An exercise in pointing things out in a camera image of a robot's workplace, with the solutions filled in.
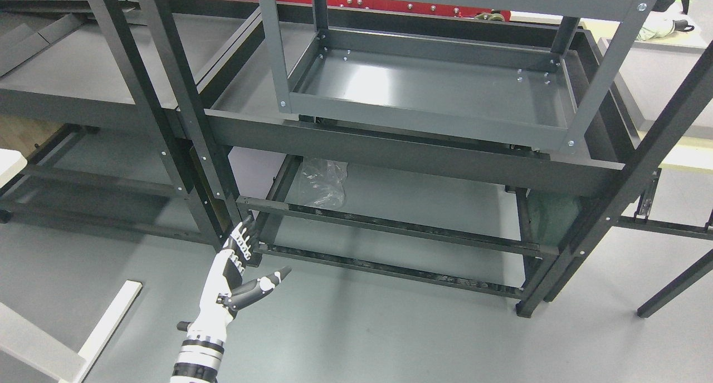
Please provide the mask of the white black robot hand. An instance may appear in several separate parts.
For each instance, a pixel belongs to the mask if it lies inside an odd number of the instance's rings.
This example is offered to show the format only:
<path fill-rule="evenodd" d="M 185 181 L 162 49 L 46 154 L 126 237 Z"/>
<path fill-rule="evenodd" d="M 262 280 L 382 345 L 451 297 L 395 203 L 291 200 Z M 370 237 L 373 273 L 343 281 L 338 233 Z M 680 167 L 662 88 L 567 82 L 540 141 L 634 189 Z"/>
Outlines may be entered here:
<path fill-rule="evenodd" d="M 227 327 L 237 313 L 272 293 L 292 272 L 290 266 L 267 276 L 244 281 L 247 262 L 253 259 L 257 241 L 255 219 L 248 215 L 234 227 L 216 254 L 199 298 L 199 314 L 193 322 L 180 322 L 186 331 L 184 343 L 217 350 L 227 340 Z"/>

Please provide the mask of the white robot forearm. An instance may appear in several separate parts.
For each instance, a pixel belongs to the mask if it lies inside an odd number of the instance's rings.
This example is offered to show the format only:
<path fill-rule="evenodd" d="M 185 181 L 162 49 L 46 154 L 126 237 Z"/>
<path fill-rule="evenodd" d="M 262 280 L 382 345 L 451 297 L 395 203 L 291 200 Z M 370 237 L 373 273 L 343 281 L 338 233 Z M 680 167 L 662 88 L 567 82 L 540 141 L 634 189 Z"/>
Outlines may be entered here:
<path fill-rule="evenodd" d="M 221 340 L 185 339 L 169 381 L 216 382 L 223 355 Z"/>

